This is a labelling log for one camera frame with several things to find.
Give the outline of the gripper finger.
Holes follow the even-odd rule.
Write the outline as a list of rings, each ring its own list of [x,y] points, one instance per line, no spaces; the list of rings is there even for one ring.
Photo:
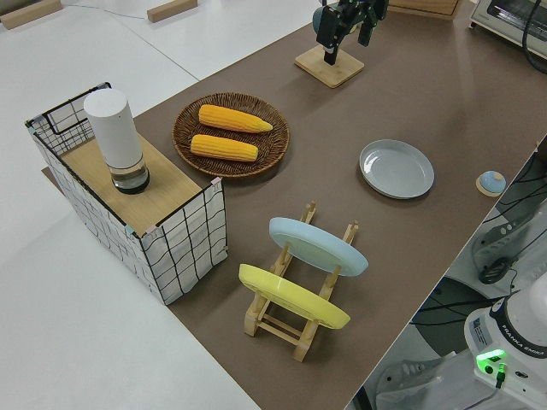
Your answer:
[[[374,12],[367,13],[364,18],[361,29],[358,35],[358,43],[362,46],[368,46],[373,34],[374,28],[377,26],[377,16]]]
[[[322,6],[315,11],[315,32],[316,42],[321,44],[325,51],[324,61],[334,65],[338,54],[337,30],[341,16],[336,15],[331,6]]]

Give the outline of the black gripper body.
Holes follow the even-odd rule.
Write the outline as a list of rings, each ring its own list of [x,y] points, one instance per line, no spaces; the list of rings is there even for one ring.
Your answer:
[[[387,1],[341,0],[331,6],[342,21],[382,21],[387,14]]]

